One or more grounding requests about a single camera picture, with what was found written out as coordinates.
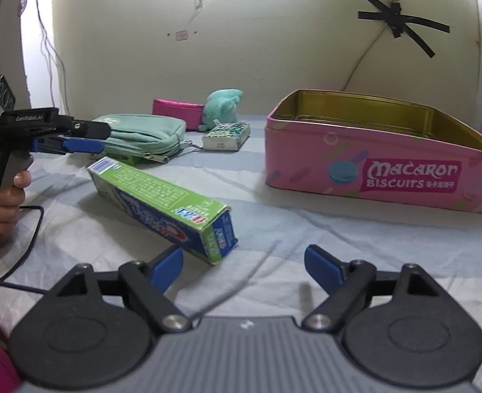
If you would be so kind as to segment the person's left hand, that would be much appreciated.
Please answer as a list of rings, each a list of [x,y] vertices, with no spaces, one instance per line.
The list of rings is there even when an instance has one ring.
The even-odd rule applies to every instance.
[[[14,176],[13,185],[0,190],[0,243],[12,236],[25,202],[25,188],[31,184],[31,174],[28,170]]]

